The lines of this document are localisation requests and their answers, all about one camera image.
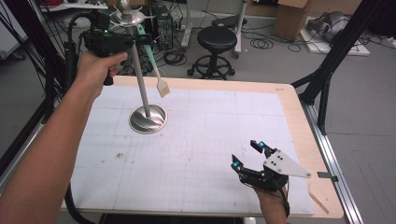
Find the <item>wooden table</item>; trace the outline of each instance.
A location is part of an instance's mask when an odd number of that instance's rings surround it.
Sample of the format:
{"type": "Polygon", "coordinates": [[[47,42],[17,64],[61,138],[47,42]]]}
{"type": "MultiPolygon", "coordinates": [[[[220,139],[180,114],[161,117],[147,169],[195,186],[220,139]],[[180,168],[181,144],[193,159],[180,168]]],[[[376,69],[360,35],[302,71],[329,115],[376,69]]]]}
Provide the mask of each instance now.
{"type": "MultiPolygon", "coordinates": [[[[154,77],[145,77],[145,85],[148,88],[156,87],[157,84],[157,79],[154,77]]],[[[115,77],[115,86],[137,86],[137,80],[135,77],[115,77]]],[[[300,104],[300,101],[298,99],[298,96],[295,92],[295,89],[288,84],[271,84],[271,83],[253,83],[253,82],[236,82],[236,81],[217,81],[217,80],[201,80],[201,79],[180,79],[180,78],[167,78],[166,79],[168,85],[172,90],[177,90],[177,89],[182,89],[182,90],[209,90],[209,91],[235,91],[235,92],[261,92],[261,93],[273,93],[276,94],[279,98],[280,104],[283,109],[283,114],[284,118],[286,119],[287,125],[289,127],[291,139],[292,139],[292,144],[295,148],[295,151],[297,153],[298,160],[300,161],[300,164],[309,172],[312,174],[312,177],[309,179],[306,179],[306,185],[308,188],[309,196],[312,201],[312,205],[314,207],[315,214],[314,215],[302,215],[300,217],[322,217],[322,218],[340,218],[344,215],[344,211],[342,209],[342,206],[338,200],[338,196],[335,192],[335,189],[332,185],[332,181],[329,178],[319,178],[317,172],[326,172],[327,169],[325,167],[325,164],[323,162],[323,159],[320,156],[319,150],[318,150],[318,145],[316,143],[316,140],[314,138],[314,135],[311,132],[311,129],[309,127],[309,124],[306,120],[304,111],[302,109],[302,106],[300,104]]],[[[118,153],[117,157],[122,157],[122,153],[118,153]]],[[[77,167],[78,166],[84,166],[85,162],[90,163],[89,160],[95,159],[95,155],[92,154],[87,154],[87,152],[83,152],[82,155],[78,155],[78,160],[77,160],[77,167]]],[[[109,156],[109,162],[112,162],[111,160],[115,160],[116,158],[112,158],[113,156],[109,156]]],[[[100,159],[99,162],[97,163],[102,163],[105,162],[105,160],[100,159]]],[[[136,168],[138,168],[136,161],[129,161],[125,162],[128,163],[127,165],[132,166],[136,165],[136,168]]],[[[77,174],[79,176],[78,178],[73,177],[72,178],[72,188],[73,186],[77,186],[77,188],[84,189],[86,181],[88,178],[95,179],[95,177],[91,177],[90,175],[92,174],[91,171],[85,172],[85,174],[77,174]]],[[[240,183],[237,183],[237,178],[235,174],[235,181],[232,184],[235,185],[242,185],[240,183]]],[[[143,186],[144,183],[133,183],[131,185],[128,185],[128,188],[134,188],[135,186],[143,186]]],[[[120,184],[113,184],[113,188],[119,188],[120,184]]],[[[89,202],[92,200],[92,198],[95,197],[95,195],[101,196],[105,195],[103,202],[106,204],[106,200],[115,200],[114,197],[107,197],[106,199],[106,194],[107,192],[105,190],[100,190],[97,189],[97,192],[92,193],[92,191],[95,191],[94,188],[89,187],[90,189],[84,189],[82,192],[78,192],[78,190],[73,190],[74,192],[74,197],[75,197],[75,202],[76,206],[79,206],[79,202],[85,201],[85,207],[81,209],[81,211],[85,212],[101,212],[101,213],[141,213],[141,214],[165,214],[165,215],[196,215],[196,216],[216,216],[217,213],[184,213],[184,211],[178,211],[175,213],[169,213],[169,212],[162,212],[162,211],[149,211],[145,212],[144,208],[143,210],[138,209],[138,211],[128,210],[128,206],[118,206],[118,208],[108,208],[108,207],[101,207],[101,206],[93,206],[90,208],[89,206],[87,207],[87,204],[92,204],[94,203],[89,202]]],[[[258,217],[260,213],[234,213],[234,214],[222,214],[219,213],[220,216],[231,216],[231,217],[248,217],[249,215],[252,215],[253,217],[256,216],[258,217]]],[[[294,215],[291,214],[291,217],[298,217],[299,215],[294,215]]]]}

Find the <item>metal rod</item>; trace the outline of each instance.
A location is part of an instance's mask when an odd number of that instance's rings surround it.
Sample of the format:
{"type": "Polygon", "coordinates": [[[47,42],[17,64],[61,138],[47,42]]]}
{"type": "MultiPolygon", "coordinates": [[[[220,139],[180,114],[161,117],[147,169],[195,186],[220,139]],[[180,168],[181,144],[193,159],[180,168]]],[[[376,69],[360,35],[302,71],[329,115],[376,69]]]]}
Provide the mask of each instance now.
{"type": "Polygon", "coordinates": [[[240,54],[242,52],[241,50],[241,35],[242,35],[242,26],[243,26],[243,22],[244,22],[244,17],[245,17],[245,11],[247,9],[247,5],[248,5],[248,0],[242,0],[242,6],[241,6],[241,10],[239,11],[239,18],[238,18],[238,26],[236,28],[235,31],[235,35],[236,35],[236,45],[234,47],[234,52],[236,54],[240,54]]]}
{"type": "Polygon", "coordinates": [[[186,1],[187,17],[186,17],[186,30],[184,31],[183,39],[181,40],[181,48],[186,51],[189,45],[190,33],[191,33],[191,0],[186,1]]]}
{"type": "MultiPolygon", "coordinates": [[[[129,35],[134,34],[132,27],[125,27],[125,31],[129,35]]],[[[134,73],[136,74],[137,84],[140,90],[140,96],[142,97],[143,108],[145,109],[146,118],[149,118],[151,116],[151,113],[149,112],[148,95],[146,93],[145,81],[143,80],[142,68],[140,67],[139,54],[137,53],[136,45],[132,47],[132,61],[134,63],[134,73]]]]}

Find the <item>metal frame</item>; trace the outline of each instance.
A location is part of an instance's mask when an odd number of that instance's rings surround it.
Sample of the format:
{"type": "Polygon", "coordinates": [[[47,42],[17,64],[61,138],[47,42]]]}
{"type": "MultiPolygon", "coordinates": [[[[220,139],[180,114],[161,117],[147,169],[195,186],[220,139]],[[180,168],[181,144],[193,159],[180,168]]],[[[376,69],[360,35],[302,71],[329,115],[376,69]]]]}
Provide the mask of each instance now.
{"type": "Polygon", "coordinates": [[[35,137],[40,133],[41,129],[44,127],[44,124],[41,122],[35,122],[35,127],[30,130],[30,134],[27,136],[24,134],[22,136],[23,139],[20,139],[18,143],[23,143],[20,147],[18,147],[18,151],[16,147],[13,151],[15,151],[15,155],[12,158],[9,158],[9,162],[5,167],[4,171],[0,174],[0,189],[3,188],[8,180],[10,179],[11,175],[13,174],[15,168],[19,164],[21,158],[23,157],[24,153],[28,149],[28,147],[32,144],[35,137]]]}
{"type": "Polygon", "coordinates": [[[333,181],[338,197],[343,205],[349,223],[363,223],[347,182],[341,171],[341,167],[332,150],[329,138],[325,132],[325,119],[329,98],[330,82],[337,67],[345,59],[349,50],[359,40],[370,22],[377,16],[381,9],[391,0],[362,0],[344,31],[335,40],[335,43],[320,67],[312,74],[303,77],[291,85],[298,88],[308,83],[303,93],[299,95],[303,109],[311,125],[312,132],[316,137],[320,153],[325,161],[333,181]],[[315,98],[320,95],[319,112],[315,109],[315,98]]]}
{"type": "Polygon", "coordinates": [[[327,166],[327,169],[331,176],[336,176],[337,181],[333,181],[334,187],[338,193],[338,197],[343,205],[346,217],[351,224],[362,224],[361,213],[358,210],[355,201],[353,200],[352,194],[347,186],[347,182],[344,178],[341,167],[335,157],[332,145],[330,144],[327,135],[321,133],[321,129],[317,125],[318,123],[318,112],[314,105],[302,104],[304,112],[308,117],[308,121],[311,125],[312,132],[316,137],[320,153],[327,166]]]}
{"type": "Polygon", "coordinates": [[[335,40],[332,49],[323,60],[320,67],[314,73],[291,83],[294,88],[309,83],[304,92],[299,95],[300,99],[306,104],[313,105],[315,98],[321,93],[318,126],[322,134],[326,134],[325,119],[332,75],[340,63],[345,59],[350,49],[359,40],[361,34],[366,30],[373,18],[378,15],[383,6],[389,2],[391,2],[391,0],[363,0],[344,31],[341,32],[339,37],[335,40]]]}

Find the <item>table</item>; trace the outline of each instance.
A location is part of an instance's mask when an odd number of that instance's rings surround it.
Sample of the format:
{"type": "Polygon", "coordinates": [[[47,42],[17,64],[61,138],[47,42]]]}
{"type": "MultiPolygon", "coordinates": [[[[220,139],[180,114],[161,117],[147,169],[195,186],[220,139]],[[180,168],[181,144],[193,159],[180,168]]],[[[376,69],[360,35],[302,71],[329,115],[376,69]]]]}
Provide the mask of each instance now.
{"type": "MultiPolygon", "coordinates": [[[[157,79],[153,77],[145,77],[145,83],[147,87],[155,87],[157,79]]],[[[137,86],[137,81],[135,77],[115,77],[115,85],[117,86],[137,86]]],[[[324,218],[340,218],[344,215],[341,204],[339,203],[337,194],[332,186],[332,181],[328,178],[319,178],[317,172],[325,172],[326,167],[323,159],[320,156],[317,143],[311,132],[309,124],[305,118],[304,111],[300,105],[300,101],[297,97],[295,89],[288,84],[271,84],[271,83],[249,83],[249,82],[236,82],[236,81],[217,81],[217,80],[201,80],[201,79],[179,79],[179,78],[168,78],[166,79],[171,90],[176,89],[186,89],[186,90],[224,90],[224,91],[245,91],[245,92],[267,92],[274,93],[279,97],[280,103],[283,107],[283,112],[286,117],[286,122],[290,129],[290,135],[294,143],[297,155],[299,157],[300,164],[308,170],[313,176],[310,179],[306,179],[309,195],[312,200],[312,204],[315,210],[314,215],[291,215],[292,217],[324,217],[324,218]]],[[[115,144],[121,144],[122,137],[120,141],[115,142],[115,144]]],[[[86,159],[91,160],[95,155],[86,155],[86,159]]],[[[82,179],[89,178],[90,173],[83,175],[82,179]]],[[[85,184],[76,183],[72,178],[72,188],[75,185],[85,184]]],[[[104,195],[103,192],[97,192],[98,197],[104,195]]],[[[76,206],[84,199],[89,201],[90,199],[85,199],[84,195],[75,194],[76,206]]],[[[114,210],[108,208],[94,207],[83,208],[81,211],[85,212],[102,212],[102,213],[135,213],[134,211],[128,211],[127,209],[114,210]]],[[[187,215],[187,213],[180,212],[146,212],[144,214],[166,214],[166,215],[187,215]]],[[[235,214],[206,214],[206,213],[192,213],[190,215],[199,216],[239,216],[239,217],[259,217],[260,214],[250,214],[250,213],[235,213],[235,214]]]]}

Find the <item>stool seat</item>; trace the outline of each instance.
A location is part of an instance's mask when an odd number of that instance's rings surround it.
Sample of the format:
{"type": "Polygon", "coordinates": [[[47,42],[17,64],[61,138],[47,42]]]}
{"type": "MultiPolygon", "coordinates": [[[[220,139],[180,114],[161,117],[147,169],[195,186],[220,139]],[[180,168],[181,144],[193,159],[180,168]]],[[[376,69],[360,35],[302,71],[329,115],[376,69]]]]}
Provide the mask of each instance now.
{"type": "Polygon", "coordinates": [[[209,26],[197,36],[198,43],[210,52],[222,53],[236,45],[236,35],[221,26],[209,26]]]}

